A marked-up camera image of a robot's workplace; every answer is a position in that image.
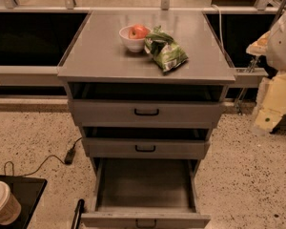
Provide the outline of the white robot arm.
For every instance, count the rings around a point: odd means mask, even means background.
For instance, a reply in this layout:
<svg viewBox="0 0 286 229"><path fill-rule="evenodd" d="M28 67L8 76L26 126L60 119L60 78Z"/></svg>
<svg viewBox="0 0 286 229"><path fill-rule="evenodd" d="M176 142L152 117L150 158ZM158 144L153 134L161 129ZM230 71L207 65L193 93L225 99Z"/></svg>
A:
<svg viewBox="0 0 286 229"><path fill-rule="evenodd" d="M267 64L277 70L271 79L264 78L258 88L253 127L271 132L286 115L286 11L246 49L246 53L265 56Z"/></svg>

